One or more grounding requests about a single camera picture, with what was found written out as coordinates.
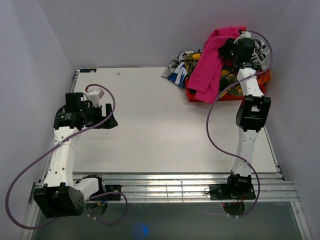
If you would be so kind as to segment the pink trousers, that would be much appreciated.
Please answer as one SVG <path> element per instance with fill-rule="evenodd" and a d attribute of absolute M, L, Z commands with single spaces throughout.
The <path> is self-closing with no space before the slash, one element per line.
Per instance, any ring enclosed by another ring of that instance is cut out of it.
<path fill-rule="evenodd" d="M 231 26 L 214 30 L 204 43 L 203 52 L 193 70 L 187 88 L 196 90 L 195 98 L 201 102 L 212 104 L 218 96 L 221 71 L 224 60 L 218 49 L 228 38 L 236 39 L 245 26 Z"/>

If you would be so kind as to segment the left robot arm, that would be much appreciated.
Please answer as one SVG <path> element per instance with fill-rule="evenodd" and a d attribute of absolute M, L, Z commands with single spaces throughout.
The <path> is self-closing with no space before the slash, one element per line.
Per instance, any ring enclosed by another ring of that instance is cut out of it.
<path fill-rule="evenodd" d="M 47 218 L 79 216 L 90 197 L 100 200 L 106 195 L 103 178 L 97 174 L 73 181 L 77 145 L 84 129 L 112 129 L 118 126 L 112 105 L 101 104 L 104 91 L 96 88 L 87 93 L 66 93 L 65 105 L 55 114 L 54 139 L 49 170 L 42 187 L 34 190 L 33 198 Z"/>

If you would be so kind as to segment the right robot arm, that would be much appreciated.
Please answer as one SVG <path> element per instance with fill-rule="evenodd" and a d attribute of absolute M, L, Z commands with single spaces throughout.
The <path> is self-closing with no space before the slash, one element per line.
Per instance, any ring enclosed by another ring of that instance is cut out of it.
<path fill-rule="evenodd" d="M 272 101 L 264 95 L 258 84 L 257 70 L 251 62 L 254 49 L 255 42 L 251 38 L 228 38 L 218 49 L 220 57 L 232 62 L 243 94 L 236 113 L 239 132 L 236 158 L 227 182 L 217 188 L 219 199 L 256 198 L 252 184 L 251 162 L 256 139 L 265 126 Z"/>

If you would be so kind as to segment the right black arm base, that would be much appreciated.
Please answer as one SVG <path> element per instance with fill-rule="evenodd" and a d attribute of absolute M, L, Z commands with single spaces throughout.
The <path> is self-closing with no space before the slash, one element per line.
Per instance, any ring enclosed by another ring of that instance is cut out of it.
<path fill-rule="evenodd" d="M 247 190 L 235 188 L 231 189 L 226 183 L 210 184 L 209 195 L 211 200 L 255 200 L 256 193 L 254 186 L 251 184 Z"/>

